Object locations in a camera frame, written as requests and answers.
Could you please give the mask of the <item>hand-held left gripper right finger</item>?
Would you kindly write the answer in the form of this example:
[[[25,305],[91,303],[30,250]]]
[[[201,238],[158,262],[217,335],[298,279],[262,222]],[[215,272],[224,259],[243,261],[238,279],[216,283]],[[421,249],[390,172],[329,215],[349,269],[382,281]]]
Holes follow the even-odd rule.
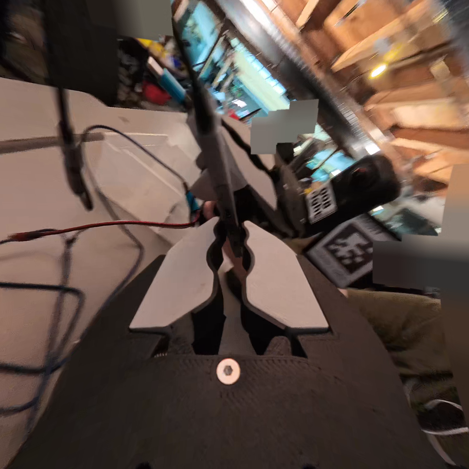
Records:
[[[243,290],[247,307],[282,330],[328,330],[295,252],[251,221],[243,228],[250,255]]]

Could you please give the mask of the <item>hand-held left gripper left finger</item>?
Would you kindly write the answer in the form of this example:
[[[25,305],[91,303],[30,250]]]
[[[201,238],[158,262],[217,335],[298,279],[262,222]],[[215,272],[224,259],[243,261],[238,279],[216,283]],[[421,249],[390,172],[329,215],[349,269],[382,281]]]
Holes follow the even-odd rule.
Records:
[[[176,243],[163,259],[129,330],[170,330],[216,297],[225,228],[213,217]]]

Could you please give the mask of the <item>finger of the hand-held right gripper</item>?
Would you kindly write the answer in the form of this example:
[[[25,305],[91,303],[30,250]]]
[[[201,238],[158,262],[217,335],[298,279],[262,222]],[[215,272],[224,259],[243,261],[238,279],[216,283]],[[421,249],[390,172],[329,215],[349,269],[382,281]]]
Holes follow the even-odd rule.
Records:
[[[245,145],[247,145],[251,159],[256,164],[259,163],[260,169],[271,171],[274,168],[275,156],[273,154],[257,154],[251,151],[250,127],[246,123],[226,115],[224,116],[224,123],[242,139]]]
[[[278,197],[273,179],[270,175],[271,171],[260,169],[259,163],[256,164],[251,159],[248,147],[244,144],[242,139],[230,127],[226,126],[224,119],[221,120],[221,124],[222,136],[225,138],[234,158],[236,168],[242,176],[242,182],[254,189],[272,210],[276,210],[278,207]]]

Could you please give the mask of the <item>grey usb hub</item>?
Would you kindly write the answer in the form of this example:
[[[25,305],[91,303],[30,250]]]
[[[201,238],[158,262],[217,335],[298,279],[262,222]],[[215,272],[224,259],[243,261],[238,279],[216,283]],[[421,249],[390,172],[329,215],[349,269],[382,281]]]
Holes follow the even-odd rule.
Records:
[[[208,132],[197,131],[196,135],[202,151],[203,165],[208,171],[220,218],[226,229],[226,236],[234,256],[240,258],[243,255],[243,245],[232,187],[231,152],[218,128]]]

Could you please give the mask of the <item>olive green cloth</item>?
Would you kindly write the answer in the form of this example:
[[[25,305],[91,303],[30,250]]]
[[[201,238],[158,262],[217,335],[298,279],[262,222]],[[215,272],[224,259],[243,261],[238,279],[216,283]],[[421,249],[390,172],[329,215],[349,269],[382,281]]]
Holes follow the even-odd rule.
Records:
[[[439,299],[400,292],[340,289],[367,319],[400,376],[406,400],[447,468],[462,468],[441,438],[468,436],[443,331]]]

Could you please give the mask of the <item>dark monitor panel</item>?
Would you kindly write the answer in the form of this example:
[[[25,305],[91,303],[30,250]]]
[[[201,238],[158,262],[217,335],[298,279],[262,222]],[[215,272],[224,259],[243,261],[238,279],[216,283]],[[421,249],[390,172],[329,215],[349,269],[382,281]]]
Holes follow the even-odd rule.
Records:
[[[117,102],[118,35],[96,25],[92,1],[39,1],[48,84],[88,93],[107,106]]]

